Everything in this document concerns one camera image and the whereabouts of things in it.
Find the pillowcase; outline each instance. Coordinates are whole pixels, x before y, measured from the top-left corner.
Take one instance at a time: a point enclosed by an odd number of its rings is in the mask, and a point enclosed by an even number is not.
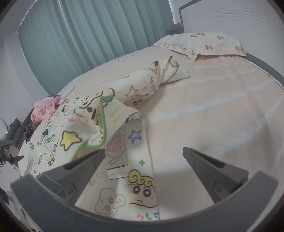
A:
[[[197,55],[246,56],[246,50],[233,36],[222,32],[181,33],[167,35],[154,45],[187,55],[195,61]]]

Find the bed frame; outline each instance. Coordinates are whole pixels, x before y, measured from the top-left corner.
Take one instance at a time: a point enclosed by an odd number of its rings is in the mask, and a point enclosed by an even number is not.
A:
[[[266,50],[257,48],[258,42],[265,41],[267,44],[274,45],[274,41],[268,39],[266,35],[257,36],[257,34],[253,33],[251,36],[243,32],[244,28],[260,32],[273,30],[272,32],[277,33],[281,37],[282,40],[279,42],[279,45],[283,45],[282,48],[284,49],[284,24],[279,16],[277,16],[275,10],[266,0],[249,0],[257,1],[255,6],[257,8],[261,5],[261,10],[253,9],[250,7],[251,5],[246,7],[246,1],[243,1],[243,4],[238,4],[233,2],[233,0],[225,4],[225,1],[192,0],[181,6],[179,14],[182,32],[223,31],[233,35],[242,41],[243,45],[247,47],[247,51],[251,53],[247,53],[247,56],[244,58],[268,72],[284,87],[284,56],[274,54],[276,52],[274,49]],[[216,7],[216,9],[213,9],[216,2],[222,2],[222,4]]]

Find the bed sheet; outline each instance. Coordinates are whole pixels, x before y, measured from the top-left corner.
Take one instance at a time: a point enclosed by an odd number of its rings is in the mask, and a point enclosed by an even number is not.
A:
[[[284,189],[284,90],[250,62],[235,56],[199,56],[193,63],[186,56],[152,46],[77,77],[60,95],[72,85],[76,88],[68,96],[71,99],[97,93],[159,56],[174,56],[190,74],[187,79],[162,85],[156,98],[150,97],[139,107],[152,157],[160,219],[182,217],[213,205],[182,156],[184,146],[247,169],[249,178],[258,170],[277,178],[279,187],[270,209]],[[34,139],[41,136],[44,126],[36,129]],[[28,150],[24,143],[21,153],[26,158]],[[76,206],[94,212],[98,201],[91,195],[94,185],[104,188],[99,181],[90,183]]]

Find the yellow star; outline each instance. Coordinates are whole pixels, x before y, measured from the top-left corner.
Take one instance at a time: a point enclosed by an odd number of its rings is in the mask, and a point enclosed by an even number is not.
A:
[[[78,134],[74,131],[63,131],[63,139],[60,142],[60,146],[64,146],[64,151],[67,151],[71,145],[82,142],[82,139],[78,137]]]

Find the cartoon print blanket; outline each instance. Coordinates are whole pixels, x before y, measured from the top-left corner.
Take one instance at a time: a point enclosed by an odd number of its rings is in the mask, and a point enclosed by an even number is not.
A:
[[[186,77],[188,73],[169,57],[96,95],[68,99],[47,123],[41,139],[29,143],[26,172],[37,176],[104,148],[106,157],[79,200],[93,199],[89,211],[102,216],[159,220],[152,160],[138,107],[161,84]]]

